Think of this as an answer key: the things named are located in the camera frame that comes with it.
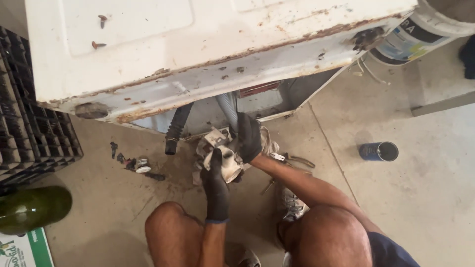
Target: leg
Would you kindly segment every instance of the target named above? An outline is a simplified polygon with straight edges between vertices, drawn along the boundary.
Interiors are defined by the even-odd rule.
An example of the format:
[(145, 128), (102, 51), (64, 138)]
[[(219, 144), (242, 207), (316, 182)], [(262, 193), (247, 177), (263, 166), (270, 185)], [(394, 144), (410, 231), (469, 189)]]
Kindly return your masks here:
[(310, 209), (301, 218), (279, 225), (293, 266), (372, 265), (368, 235), (349, 212), (326, 205)]
[(145, 222), (145, 235), (155, 267), (194, 267), (203, 226), (175, 202), (158, 206)]

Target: white bucket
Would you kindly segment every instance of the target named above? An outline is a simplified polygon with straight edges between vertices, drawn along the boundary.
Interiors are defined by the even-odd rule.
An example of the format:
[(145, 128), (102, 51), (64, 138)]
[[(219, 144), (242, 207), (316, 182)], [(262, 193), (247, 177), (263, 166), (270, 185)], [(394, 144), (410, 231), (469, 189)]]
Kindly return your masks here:
[[(454, 0), (452, 5), (462, 8), (460, 5), (465, 2), (470, 8), (473, 2), (469, 1), (473, 0)], [(370, 55), (386, 65), (405, 64), (459, 37), (475, 34), (475, 23), (472, 19), (468, 21), (451, 19), (431, 7), (427, 0), (419, 0), (414, 13), (388, 34), (383, 43), (370, 50)]]

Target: black rubber hose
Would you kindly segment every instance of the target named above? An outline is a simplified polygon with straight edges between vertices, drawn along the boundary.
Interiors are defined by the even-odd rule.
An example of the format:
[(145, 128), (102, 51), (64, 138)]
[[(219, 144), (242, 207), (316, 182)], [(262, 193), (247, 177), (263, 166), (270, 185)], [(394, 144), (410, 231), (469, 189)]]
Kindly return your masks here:
[(165, 136), (165, 154), (174, 155), (177, 152), (177, 144), (180, 140), (181, 131), (185, 126), (188, 115), (190, 114), (191, 107), (193, 103), (186, 104), (177, 108), (173, 119), (171, 120), (171, 125), (168, 127), (167, 136)]

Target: green glass bottle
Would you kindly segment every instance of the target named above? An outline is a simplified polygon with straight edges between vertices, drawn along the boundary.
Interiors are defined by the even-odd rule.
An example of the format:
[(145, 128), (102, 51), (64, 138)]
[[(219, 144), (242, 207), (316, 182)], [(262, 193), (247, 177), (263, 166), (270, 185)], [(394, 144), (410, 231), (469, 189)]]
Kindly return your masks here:
[(18, 191), (0, 197), (0, 233), (21, 235), (64, 218), (71, 206), (71, 193), (60, 186)]

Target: blue can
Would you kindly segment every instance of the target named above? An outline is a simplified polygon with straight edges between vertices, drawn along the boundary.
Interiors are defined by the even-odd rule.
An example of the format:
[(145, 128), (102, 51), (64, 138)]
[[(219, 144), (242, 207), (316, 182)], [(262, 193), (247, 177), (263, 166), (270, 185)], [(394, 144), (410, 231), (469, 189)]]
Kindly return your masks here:
[(360, 156), (366, 161), (391, 162), (398, 155), (398, 148), (391, 142), (366, 143), (360, 147)]

